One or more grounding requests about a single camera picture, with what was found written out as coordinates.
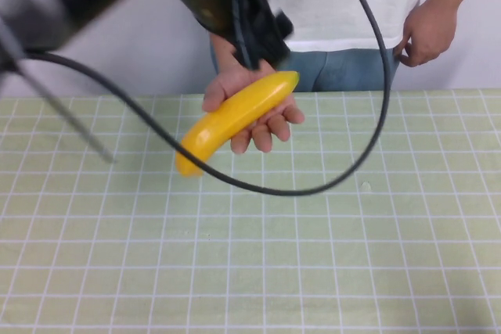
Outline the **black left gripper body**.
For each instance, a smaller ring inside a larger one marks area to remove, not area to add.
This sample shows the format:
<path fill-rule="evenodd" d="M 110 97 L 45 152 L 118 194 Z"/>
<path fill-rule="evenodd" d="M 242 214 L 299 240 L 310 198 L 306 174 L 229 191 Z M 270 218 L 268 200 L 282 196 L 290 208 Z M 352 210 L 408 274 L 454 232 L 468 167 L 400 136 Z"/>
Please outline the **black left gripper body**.
<path fill-rule="evenodd" d="M 281 10 L 274 11 L 269 0 L 236 0 L 235 35 L 246 45 L 284 45 L 294 27 Z"/>

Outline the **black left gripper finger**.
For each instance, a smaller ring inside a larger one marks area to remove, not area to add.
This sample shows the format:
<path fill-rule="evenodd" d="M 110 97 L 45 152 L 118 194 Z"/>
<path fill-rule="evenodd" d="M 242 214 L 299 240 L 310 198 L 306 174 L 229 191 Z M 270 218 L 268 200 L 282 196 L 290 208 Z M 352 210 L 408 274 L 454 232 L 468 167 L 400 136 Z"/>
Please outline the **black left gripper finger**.
<path fill-rule="evenodd" d="M 234 57 L 244 68 L 256 71 L 260 67 L 260 62 L 264 58 L 266 48 L 261 43 L 243 43 L 235 45 Z"/>
<path fill-rule="evenodd" d="M 266 49 L 266 61 L 271 66 L 279 66 L 290 54 L 290 49 L 288 48 L 286 42 L 281 38 L 272 38 L 267 41 Z"/>

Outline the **person's right hand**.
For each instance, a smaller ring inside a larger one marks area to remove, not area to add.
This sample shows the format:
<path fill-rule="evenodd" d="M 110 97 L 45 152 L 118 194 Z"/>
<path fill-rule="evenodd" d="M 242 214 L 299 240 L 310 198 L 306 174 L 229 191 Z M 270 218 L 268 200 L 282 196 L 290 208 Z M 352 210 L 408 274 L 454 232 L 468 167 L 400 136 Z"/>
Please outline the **person's right hand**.
<path fill-rule="evenodd" d="M 219 62 L 217 68 L 215 79 L 204 93 L 202 109 L 205 112 L 215 111 L 226 99 L 275 72 L 266 62 L 261 63 L 258 71 L 247 70 L 237 62 Z M 268 153 L 272 150 L 273 137 L 277 137 L 281 142 L 288 141 L 291 136 L 290 126 L 304 121 L 305 115 L 294 97 L 289 95 L 278 106 L 233 136 L 230 148 L 235 154 L 242 154 L 250 144 L 254 144 L 257 150 Z"/>

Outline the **person's left hand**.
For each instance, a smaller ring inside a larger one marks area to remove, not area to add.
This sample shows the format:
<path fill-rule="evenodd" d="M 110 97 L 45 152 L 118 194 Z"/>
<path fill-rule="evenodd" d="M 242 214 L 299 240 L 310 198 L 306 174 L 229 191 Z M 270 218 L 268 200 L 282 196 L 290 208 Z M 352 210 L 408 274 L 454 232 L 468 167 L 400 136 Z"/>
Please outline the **person's left hand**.
<path fill-rule="evenodd" d="M 407 67 L 437 59 L 452 44 L 456 25 L 456 9 L 425 2 L 405 20 L 402 40 L 394 48 L 394 55 Z"/>

